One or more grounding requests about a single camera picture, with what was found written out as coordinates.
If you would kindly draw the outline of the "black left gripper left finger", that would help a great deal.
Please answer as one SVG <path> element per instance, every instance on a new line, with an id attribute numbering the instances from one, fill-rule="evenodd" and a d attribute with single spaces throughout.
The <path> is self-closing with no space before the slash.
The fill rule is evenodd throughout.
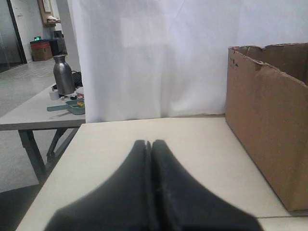
<path id="1" fill-rule="evenodd" d="M 47 231 L 149 231 L 150 144 L 134 142 L 120 167 L 97 189 L 57 210 Z"/>

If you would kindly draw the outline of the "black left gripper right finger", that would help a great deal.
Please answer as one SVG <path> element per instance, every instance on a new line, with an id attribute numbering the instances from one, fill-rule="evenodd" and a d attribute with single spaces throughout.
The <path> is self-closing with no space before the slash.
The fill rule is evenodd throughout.
<path id="1" fill-rule="evenodd" d="M 162 231 L 261 231 L 257 219 L 227 203 L 181 165 L 164 140 L 153 142 L 152 176 Z"/>

